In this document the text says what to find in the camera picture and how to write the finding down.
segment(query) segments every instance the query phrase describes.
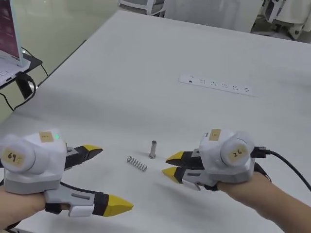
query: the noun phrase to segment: floor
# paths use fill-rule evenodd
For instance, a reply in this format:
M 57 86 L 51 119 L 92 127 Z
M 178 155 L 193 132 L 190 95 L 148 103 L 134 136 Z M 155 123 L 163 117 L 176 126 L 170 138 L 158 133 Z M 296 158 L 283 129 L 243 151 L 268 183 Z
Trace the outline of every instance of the floor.
M 118 9 L 117 0 L 14 0 L 22 46 L 52 72 Z M 30 74 L 36 83 L 45 79 L 41 68 Z M 12 84 L 1 91 L 12 105 L 22 101 Z M 0 98 L 0 122 L 10 109 Z

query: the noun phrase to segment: human hand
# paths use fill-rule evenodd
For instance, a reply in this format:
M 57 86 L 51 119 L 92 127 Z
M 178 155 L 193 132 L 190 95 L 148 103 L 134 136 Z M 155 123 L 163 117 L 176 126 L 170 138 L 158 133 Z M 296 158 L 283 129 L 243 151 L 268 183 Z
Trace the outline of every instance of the human hand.
M 0 230 L 22 221 L 45 208 L 43 194 L 16 195 L 0 187 Z
M 250 181 L 240 184 L 218 183 L 218 189 L 234 200 L 255 209 L 261 216 L 268 218 L 266 206 L 273 206 L 282 191 L 265 176 L 254 172 Z

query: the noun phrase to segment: yellow fingertip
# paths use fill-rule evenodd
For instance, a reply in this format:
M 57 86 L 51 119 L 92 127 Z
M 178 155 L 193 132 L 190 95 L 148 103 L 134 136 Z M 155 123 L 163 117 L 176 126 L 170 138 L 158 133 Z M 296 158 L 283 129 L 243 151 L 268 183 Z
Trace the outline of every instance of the yellow fingertip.
M 133 204 L 129 203 L 122 198 L 109 195 L 108 206 L 104 212 L 104 217 L 111 217 L 130 211 L 133 208 Z
M 162 172 L 164 173 L 164 175 L 166 175 L 168 178 L 170 178 L 175 183 L 179 183 L 174 176 L 176 170 L 177 170 L 176 167 L 170 167 L 170 168 L 162 170 Z
M 184 152 L 183 151 L 180 151 L 174 155 L 172 155 L 170 158 L 168 158 L 166 160 L 166 162 L 170 161 L 170 160 L 173 160 L 173 159 L 181 159 L 181 157 L 183 156 Z
M 92 151 L 92 150 L 102 150 L 102 148 L 97 147 L 97 146 L 93 146 L 93 145 L 83 145 L 88 151 Z

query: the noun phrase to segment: number label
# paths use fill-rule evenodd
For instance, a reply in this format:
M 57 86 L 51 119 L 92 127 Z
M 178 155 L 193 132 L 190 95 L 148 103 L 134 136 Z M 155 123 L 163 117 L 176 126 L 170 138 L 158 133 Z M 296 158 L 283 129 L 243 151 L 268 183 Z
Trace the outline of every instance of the number label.
M 54 138 L 51 132 L 40 132 L 39 136 L 40 136 L 40 140 L 42 143 L 54 141 Z
M 233 151 L 229 153 L 229 161 L 235 163 L 236 161 L 247 156 L 247 148 L 245 145 L 238 145 Z
M 218 141 L 220 137 L 221 130 L 212 130 L 210 132 L 209 141 Z
M 6 148 L 2 154 L 1 160 L 12 166 L 22 167 L 25 162 L 25 155 Z

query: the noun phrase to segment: table surface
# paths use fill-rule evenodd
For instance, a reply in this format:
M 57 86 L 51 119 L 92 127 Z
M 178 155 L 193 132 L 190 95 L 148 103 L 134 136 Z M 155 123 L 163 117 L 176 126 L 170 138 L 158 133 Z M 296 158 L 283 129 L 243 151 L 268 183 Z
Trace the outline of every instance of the table surface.
M 0 126 L 26 135 L 59 127 L 70 146 L 104 152 L 66 171 L 63 181 L 134 204 L 103 218 L 40 213 L 19 228 L 53 232 L 281 232 L 221 192 L 196 192 L 161 170 L 179 150 L 198 147 L 211 128 L 247 131 L 258 146 L 289 159 L 311 180 L 311 47 L 293 41 L 117 12 Z M 242 83 L 257 97 L 178 82 L 189 73 Z M 156 159 L 150 160 L 156 140 Z M 142 173 L 126 163 L 134 156 Z M 273 182 L 311 205 L 303 183 L 276 158 L 258 159 Z

